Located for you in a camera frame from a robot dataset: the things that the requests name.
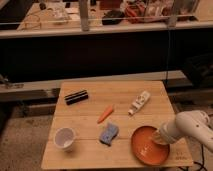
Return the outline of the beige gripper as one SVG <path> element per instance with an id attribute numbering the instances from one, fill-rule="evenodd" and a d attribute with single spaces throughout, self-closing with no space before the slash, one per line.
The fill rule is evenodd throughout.
<path id="1" fill-rule="evenodd" d="M 167 145 L 171 143 L 171 138 L 168 131 L 168 125 L 162 124 L 151 136 L 154 143 L 160 145 Z"/>

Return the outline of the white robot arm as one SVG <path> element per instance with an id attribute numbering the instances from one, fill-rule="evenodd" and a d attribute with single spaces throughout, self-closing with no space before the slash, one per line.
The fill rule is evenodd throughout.
<path id="1" fill-rule="evenodd" d="M 174 144 L 183 137 L 192 137 L 210 152 L 213 152 L 213 130 L 209 115 L 201 110 L 178 113 L 172 120 L 163 123 L 153 134 L 156 144 Z"/>

